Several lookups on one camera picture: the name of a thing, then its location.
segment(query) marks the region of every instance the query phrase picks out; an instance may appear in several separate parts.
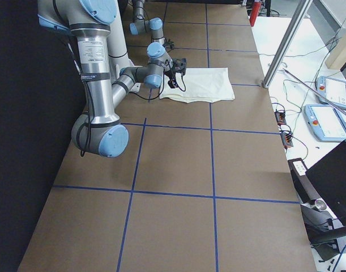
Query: white table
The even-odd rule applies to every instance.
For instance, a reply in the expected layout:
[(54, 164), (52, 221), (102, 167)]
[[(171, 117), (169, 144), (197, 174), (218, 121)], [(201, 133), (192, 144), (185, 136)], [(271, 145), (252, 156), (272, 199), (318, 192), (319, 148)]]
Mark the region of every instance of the white table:
[[(272, 62), (274, 58), (273, 56), (266, 55), (273, 55), (276, 53), (281, 39), (283, 38), (286, 32), (289, 22), (290, 18), (258, 17), (255, 26), (252, 28), (257, 50), (260, 54), (260, 62), (264, 74), (267, 73), (269, 64)], [(286, 56), (304, 55), (308, 52), (315, 51), (324, 46), (324, 42), (321, 40), (318, 32), (314, 28), (310, 19), (304, 19), (289, 47), (289, 50), (286, 53)], [(286, 69), (290, 71), (292, 74), (294, 74), (303, 81), (312, 82), (315, 81), (315, 74), (318, 71), (327, 53), (328, 49), (324, 47), (315, 53), (311, 53), (303, 57), (285, 57), (284, 63), (287, 65)], [(338, 70), (328, 69), (324, 63), (320, 70), (319, 76), (332, 75), (337, 72)], [(344, 76), (340, 72), (333, 75), (332, 77), (345, 80)], [(285, 72), (277, 72), (269, 87), (270, 96), (275, 97), (278, 100), (278, 103), (282, 104), (286, 110), (298, 111), (300, 110), (299, 108), (290, 104), (286, 100), (286, 94), (283, 88), (283, 81), (285, 79), (293, 80)], [(287, 87), (288, 99), (291, 102), (301, 106), (304, 101), (307, 88), (305, 88), (301, 84), (295, 84), (291, 82), (285, 82), (285, 85)], [(318, 102), (315, 98), (315, 95), (312, 91), (309, 91), (304, 105), (317, 103)], [(294, 129), (294, 123), (297, 115), (298, 114), (292, 111), (287, 112), (286, 121), (292, 129)], [(299, 115), (297, 119), (296, 129), (294, 130), (294, 136), (303, 141), (303, 143), (306, 144), (309, 149), (308, 156), (305, 159), (305, 164), (308, 168), (310, 168), (313, 164), (319, 161), (323, 156), (325, 156), (328, 152), (330, 152), (335, 146), (339, 144), (318, 142), (317, 139), (313, 136), (312, 132), (310, 131), (310, 128), (304, 120), (302, 113)], [(306, 148), (303, 146), (303, 144), (301, 144), (295, 139), (293, 140), (293, 144), (294, 147), (289, 148), (287, 151), (287, 159), (289, 160), (294, 158), (305, 157)], [(318, 260), (320, 260), (320, 256), (318, 256), (316, 250), (313, 250), (313, 255), (315, 258), (315, 263), (318, 271), (327, 271), (327, 268), (330, 265), (330, 260), (326, 263), (319, 263)], [(338, 272), (344, 269), (346, 269), (346, 254), (342, 256), (340, 263), (335, 271)]]

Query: device screen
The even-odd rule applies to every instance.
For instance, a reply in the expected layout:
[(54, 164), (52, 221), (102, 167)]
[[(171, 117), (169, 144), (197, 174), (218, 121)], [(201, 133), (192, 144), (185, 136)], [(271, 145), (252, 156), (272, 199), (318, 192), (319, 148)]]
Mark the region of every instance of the device screen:
[(325, 79), (326, 98), (329, 101), (346, 105), (346, 84), (330, 78)]
[(328, 138), (346, 138), (346, 131), (343, 128), (341, 120), (331, 107), (312, 107), (316, 119)]

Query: black curtain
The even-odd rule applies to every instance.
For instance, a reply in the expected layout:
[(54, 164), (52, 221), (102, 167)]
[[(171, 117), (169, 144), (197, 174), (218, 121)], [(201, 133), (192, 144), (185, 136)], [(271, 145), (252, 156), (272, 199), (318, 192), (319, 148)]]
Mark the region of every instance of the black curtain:
[(0, 1), (0, 271), (17, 270), (84, 104), (37, 0)]

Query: label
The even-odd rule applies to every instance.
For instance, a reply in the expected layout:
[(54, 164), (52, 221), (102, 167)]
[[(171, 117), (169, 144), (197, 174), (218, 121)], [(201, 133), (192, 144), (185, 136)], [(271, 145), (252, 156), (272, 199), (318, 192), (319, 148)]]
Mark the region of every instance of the label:
[(102, 41), (79, 41), (78, 49), (83, 64), (105, 63), (106, 55)]
[(300, 160), (294, 161), (293, 166), (295, 166), (295, 169), (300, 176), (306, 175), (306, 168), (304, 164), (302, 163), (302, 161)]

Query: white towel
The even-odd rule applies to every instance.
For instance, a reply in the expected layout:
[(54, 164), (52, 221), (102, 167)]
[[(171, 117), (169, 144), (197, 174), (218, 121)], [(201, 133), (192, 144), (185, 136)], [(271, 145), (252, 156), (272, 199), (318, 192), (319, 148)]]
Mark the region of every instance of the white towel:
[[(216, 102), (220, 100), (233, 100), (234, 93), (228, 78), (228, 68), (188, 68), (183, 77), (186, 91), (179, 88), (171, 89), (168, 85), (169, 78), (165, 76), (164, 91), (160, 98), (170, 98), (181, 102)], [(179, 74), (177, 82), (184, 90), (184, 85)]]

